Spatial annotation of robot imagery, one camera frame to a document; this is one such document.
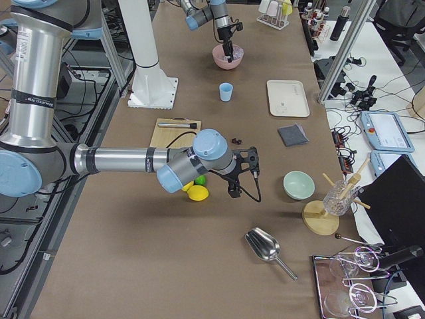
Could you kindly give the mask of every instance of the tablet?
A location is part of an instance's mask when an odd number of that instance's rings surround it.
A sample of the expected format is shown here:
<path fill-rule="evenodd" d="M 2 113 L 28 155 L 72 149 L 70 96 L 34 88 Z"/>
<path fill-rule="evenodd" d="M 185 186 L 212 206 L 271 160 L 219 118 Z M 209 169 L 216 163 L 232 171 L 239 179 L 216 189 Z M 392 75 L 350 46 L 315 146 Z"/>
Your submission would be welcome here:
<path fill-rule="evenodd" d="M 401 155 L 406 155 L 409 160 L 416 166 L 410 153 L 392 152 L 392 151 L 372 151 L 371 164 L 375 171 L 375 176 L 378 177 L 388 167 L 390 167 Z"/>
<path fill-rule="evenodd" d="M 414 146 L 396 113 L 363 111 L 360 119 L 366 137 L 374 149 L 414 152 Z"/>

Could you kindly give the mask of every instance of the wooden board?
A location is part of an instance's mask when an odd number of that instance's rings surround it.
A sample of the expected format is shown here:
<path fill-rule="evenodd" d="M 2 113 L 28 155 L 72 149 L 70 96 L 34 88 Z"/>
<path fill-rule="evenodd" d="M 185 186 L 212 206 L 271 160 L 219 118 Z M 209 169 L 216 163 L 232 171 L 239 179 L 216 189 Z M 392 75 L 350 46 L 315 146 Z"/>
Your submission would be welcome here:
<path fill-rule="evenodd" d="M 186 123 L 196 123 L 197 128 L 160 128 L 158 127 L 158 123 L 177 123 L 177 124 L 186 124 Z M 152 134 L 152 139 L 150 146 L 154 148 L 166 148 L 171 141 L 173 141 L 177 136 L 184 132 L 193 131 L 198 133 L 201 130 L 201 121 L 194 120 L 174 120 L 170 118 L 158 118 L 155 123 L 155 129 Z M 194 134 L 186 134 L 175 141 L 171 148 L 187 148 L 192 146 L 193 139 L 195 138 Z"/>

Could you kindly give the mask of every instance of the yellow lemon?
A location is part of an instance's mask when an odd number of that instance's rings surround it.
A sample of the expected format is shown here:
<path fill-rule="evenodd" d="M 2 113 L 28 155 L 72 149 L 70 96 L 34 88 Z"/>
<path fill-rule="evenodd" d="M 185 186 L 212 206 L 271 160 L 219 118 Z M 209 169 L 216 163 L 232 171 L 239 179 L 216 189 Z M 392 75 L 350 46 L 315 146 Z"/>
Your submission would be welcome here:
<path fill-rule="evenodd" d="M 209 196 L 208 189 L 201 185 L 194 185 L 187 191 L 187 195 L 193 201 L 203 201 Z"/>
<path fill-rule="evenodd" d="M 191 188 L 191 187 L 193 186 L 193 184 L 194 184 L 194 182 L 193 182 L 193 181 L 191 181 L 190 183 L 187 183 L 185 186 L 183 186 L 183 187 L 181 188 L 181 190 L 182 190 L 182 191 L 188 191 L 188 190 L 189 190 L 189 188 Z"/>

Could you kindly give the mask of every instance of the white pillar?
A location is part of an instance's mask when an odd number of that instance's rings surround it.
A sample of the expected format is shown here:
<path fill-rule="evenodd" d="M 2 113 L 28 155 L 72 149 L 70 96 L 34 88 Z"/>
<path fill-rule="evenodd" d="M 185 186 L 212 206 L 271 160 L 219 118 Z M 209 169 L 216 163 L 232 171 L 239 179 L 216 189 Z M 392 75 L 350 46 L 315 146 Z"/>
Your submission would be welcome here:
<path fill-rule="evenodd" d="M 178 79 L 168 78 L 159 65 L 147 0 L 118 2 L 137 64 L 128 106 L 173 108 Z"/>

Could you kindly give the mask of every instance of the small fruit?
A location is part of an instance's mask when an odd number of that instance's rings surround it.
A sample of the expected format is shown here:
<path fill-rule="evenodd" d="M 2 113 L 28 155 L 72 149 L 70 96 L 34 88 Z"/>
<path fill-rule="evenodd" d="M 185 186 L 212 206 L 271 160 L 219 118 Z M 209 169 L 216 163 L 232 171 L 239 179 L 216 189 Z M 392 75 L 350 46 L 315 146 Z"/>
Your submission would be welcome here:
<path fill-rule="evenodd" d="M 189 182 L 189 183 L 187 183 L 185 186 L 183 186 L 182 188 L 181 188 L 181 190 L 182 191 L 188 191 L 189 190 L 189 188 L 191 188 L 192 186 L 193 186 L 193 181 L 191 181 L 191 182 Z"/>
<path fill-rule="evenodd" d="M 205 185 L 206 182 L 207 182 L 207 178 L 204 175 L 201 175 L 195 178 L 196 185 Z"/>
<path fill-rule="evenodd" d="M 208 189 L 201 185 L 194 185 L 187 191 L 187 195 L 193 201 L 203 201 L 209 196 Z"/>

